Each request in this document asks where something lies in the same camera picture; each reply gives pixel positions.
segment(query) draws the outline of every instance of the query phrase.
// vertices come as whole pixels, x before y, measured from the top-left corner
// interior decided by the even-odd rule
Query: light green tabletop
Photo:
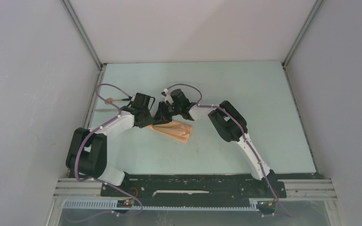
[[[161,101],[160,93],[175,83],[201,90],[201,104],[230,101],[245,117],[251,139],[266,163],[276,173],[315,172],[295,105],[280,62],[210,62],[109,64],[104,83],[156,98],[151,113]],[[198,93],[181,88],[191,102]],[[125,98],[111,87],[103,87],[104,98]],[[118,102],[120,106],[127,102]],[[111,108],[103,101],[96,108]],[[94,112],[98,126],[116,112]],[[180,116],[173,118],[185,122]],[[187,121],[193,126],[187,144],[147,128],[132,128],[108,140],[108,161],[132,174],[232,174],[249,173],[238,146],[223,141],[209,120]]]

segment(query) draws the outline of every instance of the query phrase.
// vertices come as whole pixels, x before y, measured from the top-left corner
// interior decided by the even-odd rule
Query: white robotic arm
[[[137,93],[129,105],[121,108],[120,114],[115,120],[104,127],[100,127],[89,142],[85,145],[91,146],[90,152],[82,151],[78,170],[87,176],[98,178],[113,185],[122,184],[127,173],[116,169],[107,162],[107,139],[112,139],[132,127],[143,128],[147,125],[165,124],[172,120],[172,116],[181,115],[184,119],[198,120],[210,119],[220,137],[227,142],[236,143],[252,169],[252,177],[263,180],[273,171],[263,161],[255,149],[250,135],[247,132],[246,121],[238,111],[228,102],[223,101],[218,106],[196,105],[185,97],[180,89],[176,89],[168,95],[162,93],[165,101],[159,102],[158,110],[154,117],[148,109],[150,96]],[[79,128],[74,132],[70,145],[66,165],[74,169],[75,157],[80,144],[90,131]]]

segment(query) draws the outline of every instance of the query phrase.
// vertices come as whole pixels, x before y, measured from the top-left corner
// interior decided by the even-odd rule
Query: glass panel
[[[103,210],[64,209],[60,226],[329,226],[323,202],[283,202],[294,218],[275,216],[262,218],[253,211],[183,211],[146,210],[132,217],[117,217],[106,213],[89,220],[70,223],[70,220],[88,218]]]

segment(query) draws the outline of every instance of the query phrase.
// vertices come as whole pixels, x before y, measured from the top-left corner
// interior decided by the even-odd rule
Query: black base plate
[[[280,198],[287,196],[284,183],[275,182]],[[103,197],[124,197],[124,194],[102,185]],[[273,198],[262,181],[250,174],[237,175],[129,175],[121,188],[138,198],[145,206],[166,207],[250,207],[249,198]],[[205,194],[156,193],[157,190],[207,191]]]

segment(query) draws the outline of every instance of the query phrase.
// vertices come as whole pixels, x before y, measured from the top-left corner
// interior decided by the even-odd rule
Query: cable
[[[173,88],[174,86],[188,86],[188,87],[191,87],[191,88],[193,88],[194,90],[196,90],[196,91],[199,93],[199,95],[200,95],[200,98],[199,98],[199,100],[197,100],[196,104],[198,105],[198,103],[200,102],[200,100],[202,100],[202,97],[203,97],[202,92],[200,92],[200,90],[198,90],[198,89],[195,88],[194,86],[191,86],[191,85],[188,85],[188,84],[184,84],[184,83],[177,83],[177,84],[174,84],[174,85],[169,86],[167,89],[171,89],[171,88]]]
[[[153,104],[155,103],[155,101],[156,101],[156,98],[154,98],[154,97],[150,97],[150,98],[152,98],[153,99],[153,102],[152,102],[152,104],[150,105],[150,108],[149,108],[149,110],[151,110],[152,109],[152,107],[153,107]]]
[[[104,98],[99,94],[99,88],[100,88],[101,86],[111,86],[111,87],[114,87],[114,88],[118,89],[119,91],[123,92],[123,93],[124,93],[125,95],[127,95],[129,98],[131,97],[131,96],[128,95],[125,91],[123,91],[122,89],[118,88],[117,86],[114,86],[114,85],[112,85],[112,84],[102,83],[102,84],[99,84],[99,85],[96,86],[96,88],[95,88],[95,93],[96,93],[96,95],[97,95],[100,99],[102,99],[102,100],[105,101],[105,102],[106,102],[106,99],[104,99]],[[77,181],[85,181],[85,180],[87,180],[87,179],[90,178],[90,177],[80,178],[80,174],[79,174],[79,172],[78,172],[78,164],[79,164],[81,152],[82,152],[82,150],[83,150],[83,148],[84,148],[84,146],[85,146],[85,143],[87,143],[88,139],[89,139],[95,132],[97,132],[97,131],[98,131],[99,129],[101,129],[102,127],[105,127],[105,126],[107,126],[108,124],[110,124],[110,123],[114,122],[115,120],[117,120],[117,119],[119,118],[119,115],[121,114],[121,109],[120,109],[117,105],[115,105],[115,104],[113,104],[113,103],[110,103],[110,104],[111,104],[112,106],[114,106],[115,108],[118,109],[118,115],[116,115],[115,117],[113,117],[113,118],[109,119],[108,121],[104,122],[101,126],[93,129],[93,130],[84,138],[84,140],[81,142],[81,145],[80,145],[80,148],[78,149],[78,153],[77,153],[77,156],[76,156],[76,158],[75,158],[75,163],[74,163],[74,175],[75,175],[75,178],[77,179]],[[141,201],[140,201],[137,197],[135,197],[135,196],[127,193],[126,191],[122,190],[121,188],[118,188],[117,186],[115,186],[115,185],[113,185],[113,184],[111,184],[111,183],[108,183],[108,182],[106,182],[106,181],[102,181],[102,180],[99,180],[99,179],[95,179],[95,180],[96,180],[96,181],[99,181],[99,182],[101,182],[101,183],[104,183],[105,185],[109,185],[110,187],[116,189],[117,191],[119,191],[119,192],[127,195],[128,197],[134,199],[134,200],[140,205],[140,210],[139,210],[138,212],[136,212],[136,213],[132,213],[132,214],[117,213],[118,215],[135,216],[135,215],[137,215],[137,214],[139,214],[139,213],[142,212],[142,210],[143,210],[143,205],[142,205]],[[90,216],[90,217],[88,217],[88,218],[86,218],[86,219],[82,219],[82,220],[76,220],[76,221],[71,221],[71,220],[68,220],[68,219],[67,219],[67,220],[68,220],[69,222],[73,222],[73,223],[83,222],[83,221],[89,220],[89,219],[91,219],[91,218],[94,218],[94,217],[96,217],[96,216],[98,216],[98,215],[101,215],[101,214],[104,214],[104,213],[111,213],[111,212],[112,212],[112,211],[103,211],[103,212],[100,212],[100,213],[98,213],[98,214],[92,215],[92,216]]]
[[[135,190],[135,197],[138,197],[138,189],[136,187],[130,187],[130,189]]]
[[[236,119],[234,119],[234,117],[232,117],[225,109],[221,108],[220,106],[211,106],[211,105],[198,105],[198,107],[205,107],[205,108],[217,108],[219,109],[220,111],[222,111],[224,114],[226,114],[232,121],[234,121],[234,123],[239,127],[239,129],[241,130],[242,132],[242,137],[244,139],[244,142],[249,146],[249,148],[252,150],[253,154],[255,155],[259,165],[260,165],[260,169],[262,170],[262,174],[264,176],[264,179],[266,180],[267,184],[268,184],[268,187],[270,188],[270,191],[271,193],[274,195],[274,198],[275,200],[277,200],[277,202],[280,204],[280,206],[284,209],[284,211],[287,213],[287,215],[291,218],[293,218],[292,214],[289,213],[289,211],[287,210],[287,208],[280,202],[280,199],[279,197],[277,196],[277,194],[275,193],[274,191],[274,188],[271,186],[268,178],[267,178],[267,175],[265,174],[264,172],[264,167],[260,161],[260,158],[258,156],[258,154],[256,153],[256,151],[254,150],[254,148],[252,147],[252,145],[248,142],[246,136],[245,136],[245,132],[242,128],[242,126],[238,123],[238,121]]]

